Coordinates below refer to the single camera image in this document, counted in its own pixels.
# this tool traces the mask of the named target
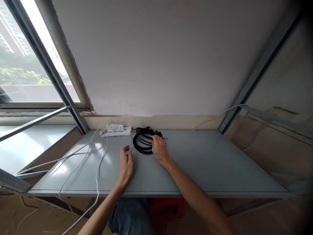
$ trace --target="power strip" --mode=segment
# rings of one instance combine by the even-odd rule
[[[120,135],[131,135],[131,127],[124,127],[124,131],[119,131],[119,132],[109,132],[109,133],[104,133],[101,135],[101,137],[106,137],[106,136],[120,136]]]

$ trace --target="table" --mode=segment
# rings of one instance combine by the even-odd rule
[[[177,164],[212,197],[280,198],[289,192],[248,158],[217,130],[161,131],[168,153]],[[73,153],[90,141],[89,131],[67,154]],[[63,196],[95,197],[96,173],[104,153],[106,137],[100,137],[90,146],[86,157],[63,187]],[[132,180],[124,191],[128,197],[180,196],[180,192],[165,168],[153,155],[136,151],[131,136],[109,137],[108,152],[99,174],[100,196],[107,196],[119,176],[119,150],[130,145],[133,152]],[[86,153],[88,147],[79,152]],[[85,154],[60,160],[28,191],[34,196],[57,196],[65,179],[82,161]]]
[[[0,136],[17,126],[0,126]],[[0,168],[15,175],[33,165],[76,125],[37,125],[0,142]]]

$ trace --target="forearm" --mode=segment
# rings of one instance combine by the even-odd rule
[[[78,235],[101,235],[117,203],[123,193],[123,188],[116,185],[110,194],[105,198],[90,219],[85,223]]]
[[[236,234],[221,209],[172,159],[164,164],[164,167],[189,206],[207,224],[213,234]]]

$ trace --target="black cable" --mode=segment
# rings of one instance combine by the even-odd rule
[[[136,128],[136,135],[133,138],[133,145],[134,145],[135,149],[138,152],[143,153],[143,154],[152,154],[152,144],[151,144],[151,142],[149,142],[145,139],[152,140],[152,138],[150,136],[153,136],[153,135],[158,135],[163,139],[161,132],[154,131],[154,130],[150,129],[150,127]],[[147,146],[147,147],[139,146],[137,143],[137,140],[140,143],[142,143],[144,146]]]

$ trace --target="jeans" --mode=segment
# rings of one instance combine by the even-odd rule
[[[109,228],[118,235],[155,235],[147,199],[121,198],[112,211]]]

